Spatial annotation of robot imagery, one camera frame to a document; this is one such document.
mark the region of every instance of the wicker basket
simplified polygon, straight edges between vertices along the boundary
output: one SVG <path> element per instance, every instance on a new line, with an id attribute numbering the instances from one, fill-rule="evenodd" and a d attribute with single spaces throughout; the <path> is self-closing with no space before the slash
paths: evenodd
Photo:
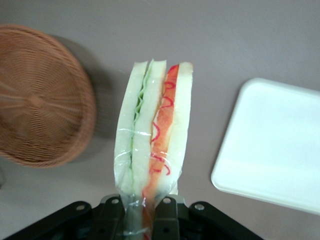
<path id="1" fill-rule="evenodd" d="M 65 164 L 88 145 L 96 104 L 80 63 L 52 37 L 0 26 L 0 154 L 36 168 Z"/>

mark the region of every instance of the gray table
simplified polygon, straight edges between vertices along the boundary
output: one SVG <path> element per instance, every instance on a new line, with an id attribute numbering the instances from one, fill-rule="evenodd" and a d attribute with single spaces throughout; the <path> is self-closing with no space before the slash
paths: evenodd
<path id="1" fill-rule="evenodd" d="M 2 0 L 0 24 L 56 37 L 89 72 L 98 122 L 72 163 L 32 169 L 0 158 L 0 239 L 83 200 L 116 193 L 115 129 L 134 62 L 194 63 L 179 194 L 207 201 L 264 239 L 320 238 L 320 216 L 220 192 L 210 181 L 240 86 L 262 77 L 320 91 L 320 1 Z"/>

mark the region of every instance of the woven basket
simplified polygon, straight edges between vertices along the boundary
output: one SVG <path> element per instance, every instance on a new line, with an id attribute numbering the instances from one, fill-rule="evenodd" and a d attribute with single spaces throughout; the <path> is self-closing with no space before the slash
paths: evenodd
<path id="1" fill-rule="evenodd" d="M 30 167 L 65 164 L 88 145 L 96 104 L 75 57 L 52 37 L 0 26 L 0 154 Z"/>

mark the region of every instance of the plastic wrap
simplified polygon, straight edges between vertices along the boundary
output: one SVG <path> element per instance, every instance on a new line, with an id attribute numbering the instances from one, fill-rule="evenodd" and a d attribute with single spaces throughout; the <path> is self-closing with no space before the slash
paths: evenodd
<path id="1" fill-rule="evenodd" d="M 135 63 L 119 114 L 114 148 L 115 185 L 125 209 L 127 239 L 151 239 L 155 207 L 178 194 L 185 156 L 192 65 Z"/>

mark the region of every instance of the screw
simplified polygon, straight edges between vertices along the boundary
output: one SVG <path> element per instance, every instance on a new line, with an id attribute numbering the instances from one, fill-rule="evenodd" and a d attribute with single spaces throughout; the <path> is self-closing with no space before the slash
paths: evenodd
<path id="1" fill-rule="evenodd" d="M 75 209 L 77 210 L 77 211 L 81 211 L 81 210 L 83 210 L 83 209 L 85 209 L 85 205 L 79 205 L 79 206 L 77 206 Z"/>
<path id="2" fill-rule="evenodd" d="M 167 198 L 167 197 L 164 198 L 162 201 L 163 201 L 164 204 L 169 204 L 169 203 L 171 203 L 171 199 L 170 199 L 170 198 Z"/>
<path id="3" fill-rule="evenodd" d="M 113 200 L 111 201 L 111 203 L 112 203 L 112 204 L 117 204 L 117 203 L 119 203 L 119 199 L 115 198 L 115 199 L 113 199 Z"/>
<path id="4" fill-rule="evenodd" d="M 196 204 L 196 205 L 194 205 L 194 208 L 195 209 L 197 209 L 197 210 L 199 210 L 199 211 L 202 211 L 202 210 L 204 210 L 205 209 L 205 206 L 203 206 L 202 204 Z"/>

